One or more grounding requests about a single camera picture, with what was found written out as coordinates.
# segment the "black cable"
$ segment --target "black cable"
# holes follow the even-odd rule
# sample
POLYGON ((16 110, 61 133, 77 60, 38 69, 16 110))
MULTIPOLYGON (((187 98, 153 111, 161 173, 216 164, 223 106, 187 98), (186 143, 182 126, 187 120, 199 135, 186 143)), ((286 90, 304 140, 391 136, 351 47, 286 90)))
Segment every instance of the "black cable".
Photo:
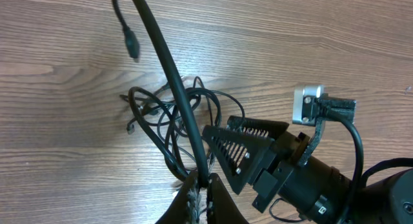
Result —
POLYGON ((126 21, 123 19, 121 9, 119 8, 119 3, 117 2, 117 0, 112 0, 112 6, 114 7, 117 19, 122 25, 123 31, 128 30, 129 26, 127 25, 126 21))
MULTIPOLYGON (((220 94, 222 96, 226 96, 226 97, 229 97, 230 99, 232 99, 240 107, 242 116, 243 116, 243 118, 245 118, 244 109, 243 109, 241 103, 237 99, 235 99, 234 97, 232 97, 232 96, 230 96, 230 95, 228 95, 224 92, 212 91, 212 90, 206 89, 203 82, 202 82, 202 80, 199 77, 195 77, 194 86, 185 89, 185 92, 187 93, 187 96, 189 97, 190 101, 194 100, 194 99, 196 101, 192 105, 192 110, 195 110, 199 106, 199 104, 201 102, 201 96, 206 97, 206 100, 207 100, 207 103, 208 103, 208 112, 210 114, 210 121, 211 121, 212 125, 215 125, 215 126, 219 127, 220 124, 221 124, 221 120, 222 120, 221 105, 219 103, 219 100, 218 100, 216 94, 220 94), (197 81, 199 81, 199 83, 201 85, 201 88, 195 87, 197 81), (213 115, 212 115, 212 107, 211 107, 210 102, 209 102, 210 100, 215 104, 215 106, 217 108, 215 120, 214 120, 213 115)), ((156 137, 158 138, 158 140, 160 140, 162 142, 161 148, 164 148, 166 151, 169 151, 169 146, 171 146, 172 151, 170 153, 171 153, 172 157, 176 160, 175 163, 172 163, 171 160, 169 159, 169 156, 164 154, 165 155, 165 163, 166 163, 167 167, 169 168, 171 173, 173 173, 173 175, 175 175, 176 178, 178 178, 180 180, 184 180, 186 178, 187 174, 191 170, 195 170, 197 168, 191 168, 191 169, 185 168, 185 166, 183 165, 181 156, 180 156, 180 152, 183 151, 183 153, 188 155, 195 162, 196 162, 196 159, 189 152, 187 152, 185 149, 179 147, 178 144, 177 144, 178 137, 179 136, 187 137, 187 134, 182 133, 182 131, 185 131, 185 128, 184 128, 183 120, 181 119, 180 116, 177 115, 177 107, 176 107, 175 101, 168 101, 168 102, 161 101, 155 95, 155 94, 159 94, 159 93, 160 93, 159 90, 157 90, 156 92, 151 94, 150 92, 148 92, 148 91, 146 91, 142 88, 139 88, 139 87, 134 87, 134 88, 130 89, 129 95, 127 97, 127 101, 128 102, 132 101, 132 102, 129 102, 129 105, 132 109, 132 112, 134 114, 135 113, 140 114, 140 117, 135 116, 132 120, 130 120, 127 124, 126 129, 128 130, 128 133, 131 134, 132 131, 130 132, 129 130, 131 128, 132 129, 134 128, 133 123, 135 121, 137 121, 138 118, 139 118, 138 123, 141 126, 142 126, 142 123, 143 123, 143 126, 144 126, 143 130, 145 131, 146 134, 148 134, 148 132, 147 132, 148 130, 146 129, 146 127, 149 127, 149 128, 150 128, 150 126, 156 127, 157 128, 157 136, 156 137), (135 92, 139 92, 139 93, 142 93, 142 94, 146 95, 147 98, 134 97, 134 95, 132 97, 131 96, 131 90, 132 89, 135 92), (149 109, 145 111, 143 108, 139 109, 138 104, 136 104, 136 101, 144 101, 146 104, 155 103, 155 104, 157 104, 157 106, 149 107, 149 109), (162 110, 162 113, 160 114, 157 123, 150 123, 150 122, 146 121, 145 118, 144 118, 146 115, 150 114, 153 110, 162 110), (165 116, 168 116, 169 120, 163 122, 163 118, 165 116), (161 134, 161 127, 166 126, 166 125, 168 125, 168 129, 167 129, 167 132, 166 132, 166 136, 164 138, 161 134), (187 174, 184 174, 184 173, 182 173, 182 171, 179 171, 177 169, 178 167, 185 169, 187 174)), ((120 95, 120 98, 125 100, 125 96, 123 96, 123 95, 120 95)), ((152 135, 152 133, 154 133, 154 132, 152 131, 152 132, 149 132, 149 134, 148 134, 151 139, 155 138, 152 135)), ((208 170, 208 172, 210 172, 211 168, 214 165, 215 157, 211 153, 210 150, 208 150, 208 153, 207 153, 206 157, 209 160, 209 170, 208 170)))
POLYGON ((201 187, 208 187, 208 164, 205 156, 201 134, 195 121, 194 113, 191 110, 189 98, 185 92, 185 88, 179 76, 174 59, 169 52, 168 46, 163 38, 163 35, 156 23, 145 0, 132 0, 141 16, 142 22, 145 25, 149 38, 155 48, 156 54, 162 65, 171 91, 174 95, 177 108, 182 116, 185 130, 188 133, 188 138, 192 146, 196 158, 198 169, 198 183, 201 187))
POLYGON ((354 196, 356 195, 357 190, 360 188, 360 181, 361 181, 361 175, 363 173, 363 161, 364 161, 363 143, 361 142, 361 137, 356 127, 345 116, 342 116, 341 114, 331 109, 327 109, 325 111, 325 117, 332 119, 334 121, 339 121, 347 128, 347 130, 350 132, 353 138, 354 147, 356 149, 356 166, 354 167, 353 178, 350 184, 350 189, 346 196, 346 200, 341 208, 341 211, 338 212, 339 214, 337 216, 337 223, 338 223, 339 220, 345 218, 345 215, 348 212, 351 203, 353 202, 354 196))
POLYGON ((368 178, 376 172, 394 167, 413 167, 413 158, 395 158, 382 161, 373 167, 369 168, 361 177, 360 186, 365 188, 368 178))
POLYGON ((278 221, 283 221, 283 222, 286 222, 286 223, 299 223, 299 222, 305 221, 305 219, 301 219, 301 218, 300 218, 300 220, 291 220, 291 219, 285 219, 285 218, 279 218, 279 217, 277 217, 275 214, 272 213, 272 207, 274 207, 274 205, 276 205, 276 204, 278 203, 278 201, 284 201, 284 202, 286 202, 283 198, 277 198, 277 199, 273 202, 273 204, 270 206, 269 212, 270 212, 270 215, 271 215, 274 219, 276 219, 276 220, 278 220, 278 221))
POLYGON ((170 114, 169 110, 166 109, 164 105, 162 105, 161 101, 156 96, 152 96, 152 94, 146 91, 145 89, 139 88, 139 87, 132 87, 129 90, 129 93, 128 93, 129 105, 130 105, 130 108, 132 109, 132 112, 134 113, 136 121, 139 123, 143 131, 145 131, 145 134, 147 134, 147 136, 155 143, 158 149, 162 152, 167 162, 173 165, 173 171, 176 171, 181 176, 184 176, 184 177, 188 176, 188 173, 186 172, 186 170, 183 169, 181 166, 179 166, 177 159, 172 155, 172 153, 167 148, 165 148, 165 144, 160 140, 160 138, 155 134, 155 132, 149 127, 149 125, 146 124, 145 119, 141 115, 137 107, 137 104, 135 102, 135 99, 134 99, 135 92, 140 92, 144 95, 150 96, 153 100, 158 101, 163 111, 167 113, 170 119, 172 119, 172 115, 170 114))
POLYGON ((125 36, 125 46, 128 50, 128 54, 132 59, 134 59, 135 62, 137 62, 141 48, 139 46, 139 42, 137 41, 136 35, 133 31, 131 31, 131 29, 123 19, 117 0, 112 0, 112 6, 114 7, 117 19, 122 25, 123 35, 125 36))

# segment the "wood grain surface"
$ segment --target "wood grain surface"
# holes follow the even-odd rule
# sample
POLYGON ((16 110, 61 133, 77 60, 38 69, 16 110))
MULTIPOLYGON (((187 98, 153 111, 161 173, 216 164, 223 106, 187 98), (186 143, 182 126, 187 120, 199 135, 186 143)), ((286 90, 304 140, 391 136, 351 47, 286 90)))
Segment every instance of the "wood grain surface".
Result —
MULTIPOLYGON (((365 169, 413 157, 413 0, 147 2, 181 75, 232 94, 248 117, 290 122, 294 87, 324 84, 358 101, 365 169)), ((141 43, 138 64, 110 0, 0 0, 1 224, 155 223, 172 201, 176 179, 161 153, 140 129, 125 131, 132 113, 118 95, 166 79, 132 2, 120 5, 141 43)), ((220 99, 224 122, 239 114, 220 99)), ((206 110, 196 112, 200 128, 206 110)), ((340 124, 327 125, 314 155, 352 176, 340 124)), ((250 223, 277 223, 251 206, 249 186, 230 193, 250 223)), ((274 213, 296 216, 288 205, 274 213)))

